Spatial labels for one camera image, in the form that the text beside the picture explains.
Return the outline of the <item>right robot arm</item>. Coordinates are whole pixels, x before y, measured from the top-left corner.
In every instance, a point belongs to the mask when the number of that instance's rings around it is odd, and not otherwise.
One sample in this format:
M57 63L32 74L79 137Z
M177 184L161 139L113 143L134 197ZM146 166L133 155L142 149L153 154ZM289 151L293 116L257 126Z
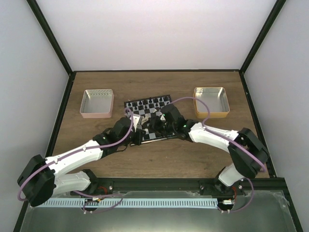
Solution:
M151 117L149 130L162 136L174 134L178 139L227 152L232 164L224 167L214 180L214 188L221 195L227 194L237 181L255 178L264 171L269 157L266 147L250 129L230 131L207 127L202 122L185 119L173 104L164 106L159 115Z

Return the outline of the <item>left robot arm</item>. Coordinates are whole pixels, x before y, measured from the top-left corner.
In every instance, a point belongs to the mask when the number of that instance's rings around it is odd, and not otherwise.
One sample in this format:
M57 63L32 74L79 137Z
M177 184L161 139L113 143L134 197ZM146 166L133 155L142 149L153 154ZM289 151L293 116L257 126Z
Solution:
M121 146L139 145L144 133L141 120L142 117L136 114L122 117L113 128L106 129L78 148L47 158L41 155L32 157L17 180L20 187L18 199L36 207L65 192L76 190L94 195L99 184L90 170L70 172L118 152Z

